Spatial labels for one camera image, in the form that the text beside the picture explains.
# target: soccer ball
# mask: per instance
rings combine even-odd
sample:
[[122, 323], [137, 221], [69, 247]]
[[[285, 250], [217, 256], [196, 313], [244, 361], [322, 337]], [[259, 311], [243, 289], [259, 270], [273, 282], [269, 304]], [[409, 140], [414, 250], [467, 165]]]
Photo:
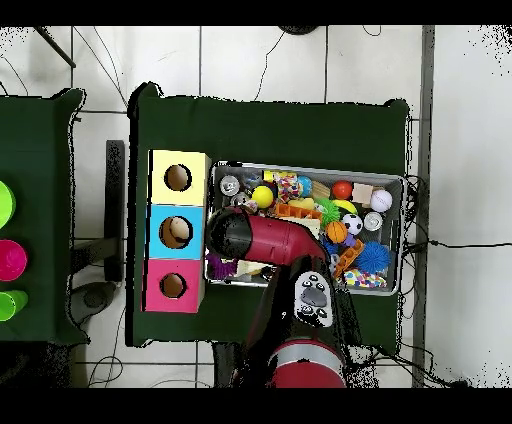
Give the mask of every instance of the soccer ball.
[[363, 221], [361, 221], [361, 218], [352, 213], [346, 214], [341, 221], [345, 224], [345, 227], [347, 227], [347, 231], [353, 236], [357, 236], [363, 229]]

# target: soda can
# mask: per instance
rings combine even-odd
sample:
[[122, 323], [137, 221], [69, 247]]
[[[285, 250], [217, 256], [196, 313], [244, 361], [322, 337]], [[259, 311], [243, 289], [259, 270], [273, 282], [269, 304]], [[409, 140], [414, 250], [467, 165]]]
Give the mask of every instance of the soda can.
[[220, 180], [220, 191], [225, 196], [234, 196], [240, 190], [240, 183], [233, 175], [226, 175]]
[[369, 212], [364, 217], [364, 228], [368, 231], [377, 231], [382, 227], [382, 216], [378, 212]]

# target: white ball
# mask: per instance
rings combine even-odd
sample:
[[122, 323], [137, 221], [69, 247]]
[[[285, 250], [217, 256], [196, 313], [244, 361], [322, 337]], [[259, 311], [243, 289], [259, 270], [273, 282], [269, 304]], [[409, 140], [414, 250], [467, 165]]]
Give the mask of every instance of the white ball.
[[363, 229], [363, 221], [353, 213], [346, 214], [341, 220], [347, 227], [347, 231], [353, 236], [357, 236]]
[[375, 212], [386, 212], [393, 203], [393, 197], [386, 190], [377, 190], [372, 194], [370, 206]]

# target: red ball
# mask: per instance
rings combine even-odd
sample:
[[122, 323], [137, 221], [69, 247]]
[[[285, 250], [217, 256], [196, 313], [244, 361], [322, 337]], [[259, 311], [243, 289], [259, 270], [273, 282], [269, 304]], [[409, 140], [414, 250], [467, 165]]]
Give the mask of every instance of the red ball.
[[352, 184], [348, 181], [336, 181], [332, 186], [332, 194], [339, 200], [347, 200], [352, 196]]

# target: gray plastic bin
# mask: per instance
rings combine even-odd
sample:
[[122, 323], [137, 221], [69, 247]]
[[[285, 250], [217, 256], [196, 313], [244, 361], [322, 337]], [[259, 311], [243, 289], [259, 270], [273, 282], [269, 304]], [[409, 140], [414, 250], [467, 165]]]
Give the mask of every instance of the gray plastic bin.
[[[339, 180], [345, 180], [360, 184], [370, 184], [373, 186], [382, 186], [393, 197], [393, 204], [391, 208], [386, 212], [382, 227], [377, 231], [367, 231], [363, 229], [358, 238], [366, 243], [368, 241], [377, 241], [387, 246], [391, 253], [391, 264], [388, 267], [386, 274], [386, 287], [383, 288], [360, 288], [347, 286], [349, 291], [353, 294], [364, 294], [374, 296], [389, 296], [394, 294], [399, 287], [400, 273], [401, 273], [401, 261], [399, 258], [402, 256], [402, 248], [404, 241], [404, 214], [405, 214], [405, 202], [407, 196], [407, 184], [406, 180], [398, 175], [384, 175], [384, 174], [368, 174], [362, 172], [350, 172], [350, 171], [336, 171], [328, 169], [313, 169], [313, 168], [300, 168], [300, 167], [289, 167], [289, 166], [276, 166], [276, 165], [260, 165], [252, 163], [233, 163], [220, 161], [215, 163], [210, 171], [210, 188], [213, 188], [213, 192], [208, 194], [209, 200], [209, 213], [208, 218], [213, 212], [220, 209], [223, 206], [229, 205], [229, 199], [224, 196], [219, 188], [220, 180], [226, 175], [233, 175], [240, 180], [244, 176], [251, 174], [262, 175], [266, 169], [279, 170], [279, 171], [290, 171], [296, 172], [299, 175], [305, 175], [314, 181], [318, 181], [328, 187], [331, 187], [333, 183]], [[243, 277], [231, 277], [227, 281], [213, 280], [209, 275], [209, 269], [206, 261], [205, 277], [210, 280], [213, 284], [234, 284], [242, 286], [256, 286], [264, 287], [267, 282], [259, 276], [243, 276]]]

